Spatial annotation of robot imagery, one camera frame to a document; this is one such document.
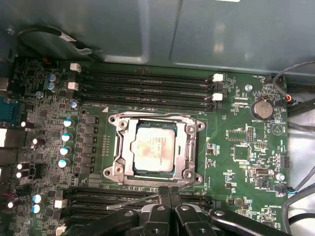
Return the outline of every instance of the electrolytic capacitor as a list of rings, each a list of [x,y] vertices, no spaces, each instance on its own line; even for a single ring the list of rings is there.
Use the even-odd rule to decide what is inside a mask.
[[[46,140],[45,139],[33,139],[33,144],[35,145],[43,145],[46,143]]]
[[[32,122],[23,121],[21,122],[21,126],[27,129],[34,129],[35,125]]]
[[[24,178],[30,176],[29,170],[19,171],[16,173],[16,178]]]
[[[10,201],[7,206],[9,209],[11,209],[11,208],[17,207],[18,205],[22,203],[23,202],[21,201],[21,199],[15,198],[14,200]]]
[[[63,134],[61,136],[61,140],[64,142],[70,142],[73,139],[73,135],[72,134]]]
[[[79,109],[79,103],[77,103],[77,102],[71,102],[71,108],[73,108],[73,109],[75,109],[75,110],[78,110]]]
[[[38,204],[38,203],[42,203],[43,201],[45,201],[46,199],[46,195],[44,193],[40,193],[40,194],[36,194],[33,197],[33,202]]]
[[[39,213],[41,210],[45,208],[44,203],[35,204],[32,206],[31,211],[35,214]]]
[[[57,84],[59,82],[58,77],[56,77],[56,75],[54,75],[54,74],[48,75],[47,79],[49,80],[49,82],[54,82],[55,84]]]
[[[44,93],[42,91],[37,91],[35,93],[35,97],[38,98],[38,99],[41,99],[44,97]]]
[[[51,92],[57,92],[58,87],[55,85],[55,83],[49,82],[47,85],[47,89],[50,90]]]
[[[16,167],[18,170],[26,170],[26,169],[29,169],[30,168],[30,163],[20,163],[17,165]]]
[[[72,151],[72,150],[71,150],[70,147],[62,147],[62,148],[60,149],[60,154],[63,155],[63,156],[65,156],[65,155],[71,153],[71,151]]]
[[[74,124],[75,124],[75,122],[74,122],[74,120],[72,120],[72,119],[65,119],[65,120],[63,121],[63,125],[64,125],[65,127],[73,127]]]
[[[58,166],[59,166],[60,168],[64,168],[64,167],[69,166],[70,163],[71,163],[71,162],[70,162],[69,159],[64,158],[64,159],[59,160]]]

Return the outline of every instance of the grey cable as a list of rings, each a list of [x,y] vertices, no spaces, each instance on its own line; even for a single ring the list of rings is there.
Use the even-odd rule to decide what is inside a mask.
[[[308,173],[307,176],[305,176],[305,178],[296,186],[295,190],[299,191],[300,188],[303,187],[304,184],[307,183],[307,181],[310,180],[310,178],[315,174],[315,166],[311,169],[311,171]]]
[[[288,128],[296,129],[296,130],[303,131],[303,132],[315,132],[314,126],[300,125],[300,124],[296,124],[293,122],[288,122],[287,126],[288,126]]]
[[[283,206],[282,206],[282,220],[283,220],[284,230],[286,233],[292,234],[291,229],[290,229],[290,224],[289,224],[289,216],[288,216],[290,205],[292,205],[293,203],[297,202],[298,200],[301,200],[301,199],[303,199],[303,198],[305,198],[305,197],[307,197],[313,193],[315,193],[315,183],[302,189],[300,192],[298,192],[297,194],[290,197],[283,204]]]
[[[284,91],[282,88],[280,88],[280,86],[277,85],[277,80],[278,78],[283,75],[284,73],[290,71],[290,70],[293,70],[295,68],[298,68],[298,67],[301,67],[301,66],[304,66],[304,65],[309,65],[309,64],[314,64],[315,63],[315,59],[314,60],[308,60],[308,61],[303,61],[303,62],[300,62],[300,63],[296,63],[292,66],[289,66],[287,67],[286,69],[284,69],[283,71],[279,72],[272,80],[272,84],[274,85],[274,88],[276,90],[279,91],[279,93],[281,93],[282,95],[287,95],[286,91]]]

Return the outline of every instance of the chip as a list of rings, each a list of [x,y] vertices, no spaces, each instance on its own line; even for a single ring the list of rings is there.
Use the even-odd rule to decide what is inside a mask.
[[[46,117],[47,116],[47,111],[40,111],[39,112],[39,117]]]
[[[53,138],[60,138],[60,132],[54,131],[52,136],[53,136]]]
[[[175,132],[172,129],[139,128],[130,150],[134,153],[137,170],[170,172],[174,168]]]
[[[45,215],[46,215],[46,216],[53,216],[53,214],[54,214],[54,211],[51,210],[51,209],[47,209],[47,210],[45,211]]]
[[[59,176],[51,176],[50,181],[52,183],[59,183],[60,177]]]
[[[96,124],[96,123],[97,123],[97,118],[96,118],[96,117],[88,116],[88,117],[86,117],[86,119],[85,119],[85,123],[86,123],[86,124]]]
[[[55,191],[52,191],[52,190],[48,191],[47,196],[48,196],[49,198],[53,198],[53,197],[55,196]]]

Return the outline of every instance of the metal frame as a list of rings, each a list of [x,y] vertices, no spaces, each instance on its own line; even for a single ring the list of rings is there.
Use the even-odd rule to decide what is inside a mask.
[[[140,120],[171,122],[176,124],[178,133],[175,147],[180,147],[180,153],[174,155],[175,172],[171,177],[143,177],[137,176],[133,170],[134,154],[130,145],[135,141],[137,124]],[[205,123],[196,120],[191,115],[180,113],[152,114],[139,112],[125,112],[110,116],[108,122],[116,126],[117,147],[112,167],[103,171],[103,175],[120,184],[141,186],[183,186],[196,185],[203,181],[203,177],[195,173],[196,134],[203,130]]]

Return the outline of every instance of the cable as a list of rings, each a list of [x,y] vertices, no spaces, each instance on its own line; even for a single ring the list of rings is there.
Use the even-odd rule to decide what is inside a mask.
[[[97,61],[97,62],[103,62],[98,56],[94,55],[92,50],[89,49],[83,42],[77,41],[74,38],[70,37],[69,35],[63,33],[60,30],[51,28],[51,27],[45,27],[45,26],[31,26],[29,28],[23,29],[21,31],[19,31],[17,33],[17,41],[18,44],[24,48],[26,48],[27,50],[31,51],[33,54],[36,55],[37,58],[42,59],[41,54],[35,50],[34,48],[32,48],[31,46],[27,45],[26,43],[24,43],[22,41],[22,36],[27,34],[27,33],[31,33],[31,32],[43,32],[43,33],[49,33],[49,34],[53,34],[61,39],[63,39],[64,41],[70,43],[77,51],[80,51],[82,49],[88,49],[91,51],[90,54],[87,54],[87,57],[91,60],[91,61]]]
[[[292,225],[300,220],[315,218],[315,213],[302,213],[289,218],[289,224]]]
[[[296,130],[303,131],[303,132],[315,132],[314,126],[300,125],[300,124],[296,124],[293,122],[288,122],[287,126],[288,126],[288,128],[296,129]]]
[[[283,226],[286,233],[291,234],[290,224],[289,224],[289,207],[293,203],[297,202],[298,200],[301,200],[311,194],[315,193],[315,183],[311,184],[310,186],[302,189],[300,192],[296,193],[292,197],[290,197],[282,206],[282,220],[283,220]]]
[[[314,64],[315,63],[315,59],[314,60],[308,60],[308,61],[304,61],[304,62],[300,62],[300,63],[296,63],[290,67],[287,67],[286,69],[284,69],[283,71],[279,72],[272,80],[272,84],[274,85],[274,88],[276,90],[278,90],[279,93],[281,93],[283,96],[285,96],[287,98],[287,93],[282,89],[280,88],[279,85],[277,85],[277,80],[278,78],[283,75],[284,73],[290,71],[290,70],[293,70],[295,68],[298,68],[298,67],[301,67],[301,66],[304,66],[304,65],[309,65],[309,64]]]
[[[304,179],[296,186],[295,191],[299,191],[300,188],[303,187],[304,184],[307,183],[307,181],[310,180],[310,178],[315,174],[315,166],[311,169],[311,171],[305,176]]]

